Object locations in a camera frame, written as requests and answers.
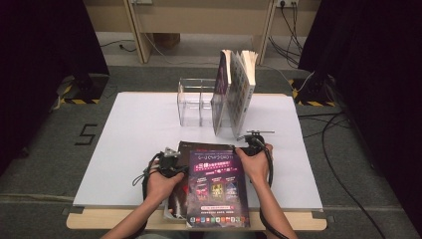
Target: human hand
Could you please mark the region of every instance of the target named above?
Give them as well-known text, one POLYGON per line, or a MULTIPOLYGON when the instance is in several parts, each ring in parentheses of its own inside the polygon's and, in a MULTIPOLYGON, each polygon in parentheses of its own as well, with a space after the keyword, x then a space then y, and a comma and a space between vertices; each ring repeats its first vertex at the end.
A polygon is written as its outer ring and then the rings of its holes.
POLYGON ((163 201, 171 194, 174 186, 180 182, 183 177, 184 173, 179 172, 175 176, 167 178, 157 172, 156 169, 152 169, 146 186, 146 196, 160 202, 163 201))
MULTIPOLYGON (((270 153, 273 153, 273 146, 271 144, 266 143, 266 148, 270 153)), ((242 161, 245 173, 249 176, 252 183, 257 184, 267 182, 269 165, 264 151, 261 151, 254 156, 248 156, 239 147, 236 147, 235 150, 242 161)))

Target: forearm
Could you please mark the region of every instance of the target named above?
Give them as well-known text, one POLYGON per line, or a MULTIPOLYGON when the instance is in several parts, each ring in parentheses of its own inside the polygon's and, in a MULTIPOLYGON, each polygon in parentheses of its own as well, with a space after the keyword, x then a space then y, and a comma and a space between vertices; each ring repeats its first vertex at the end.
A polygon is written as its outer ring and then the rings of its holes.
MULTIPOLYGON (((283 209, 274 197, 269 184, 266 181, 259 181, 254 182, 254 187, 260 200, 261 210, 267 222, 288 238, 297 238, 297 235, 283 212, 283 209)), ((278 238, 270 232, 267 232, 266 234, 268 238, 278 238)))
POLYGON ((148 220, 161 201, 147 197, 142 204, 130 212, 122 221, 112 228, 103 239, 125 238, 133 235, 148 220))

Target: white tabletop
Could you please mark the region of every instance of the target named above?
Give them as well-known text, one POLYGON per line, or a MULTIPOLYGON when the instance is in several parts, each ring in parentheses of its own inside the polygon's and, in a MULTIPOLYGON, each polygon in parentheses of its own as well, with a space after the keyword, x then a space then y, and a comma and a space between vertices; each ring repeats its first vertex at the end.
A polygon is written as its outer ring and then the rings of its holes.
MULTIPOLYGON (((281 206, 287 211, 321 210, 293 99, 254 94, 243 131, 247 129, 275 131, 263 137, 274 146, 272 190, 281 206)), ((180 126, 175 93, 118 94, 74 205, 139 205, 142 185, 132 186, 132 181, 156 153, 167 146, 177 149, 180 140, 247 145, 237 141, 228 127, 215 135, 212 126, 180 126)), ((247 185, 249 206, 257 208, 255 190, 247 185)))

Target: transparent box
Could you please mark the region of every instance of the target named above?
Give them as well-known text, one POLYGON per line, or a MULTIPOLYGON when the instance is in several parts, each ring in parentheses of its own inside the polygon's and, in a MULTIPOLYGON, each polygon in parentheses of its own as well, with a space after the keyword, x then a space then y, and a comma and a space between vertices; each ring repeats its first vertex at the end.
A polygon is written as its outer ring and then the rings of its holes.
MULTIPOLYGON (((179 80, 177 106, 180 125, 213 126, 211 100, 214 85, 214 79, 179 80)), ((229 118, 223 117, 221 126, 230 126, 229 118)))

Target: gray carpet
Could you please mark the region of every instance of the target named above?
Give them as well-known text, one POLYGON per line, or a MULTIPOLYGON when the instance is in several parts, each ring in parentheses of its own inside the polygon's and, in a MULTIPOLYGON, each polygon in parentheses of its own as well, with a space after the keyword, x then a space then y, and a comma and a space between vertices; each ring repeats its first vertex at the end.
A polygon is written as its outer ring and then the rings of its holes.
MULTIPOLYGON (((51 112, 28 145, 29 156, 14 159, 0 177, 0 238, 99 238, 104 230, 66 227, 72 205, 101 136, 116 93, 176 92, 180 78, 213 79, 215 69, 109 67, 110 79, 98 105, 67 105, 51 112), (80 137, 94 134, 91 145, 80 137), (37 194, 41 198, 29 197, 37 194)), ((288 78, 307 74, 286 71, 288 78)), ((274 70, 257 71, 256 93, 291 95, 290 86, 274 70)), ((338 113, 339 107, 297 106, 299 116, 338 113)), ((340 186, 324 157, 321 131, 330 117, 301 119, 305 144, 328 219, 321 232, 299 232, 301 238, 380 238, 368 217, 340 186)), ((373 217, 387 238, 419 238, 385 179, 371 168, 360 139, 346 116, 325 133, 329 163, 347 190, 373 217)))

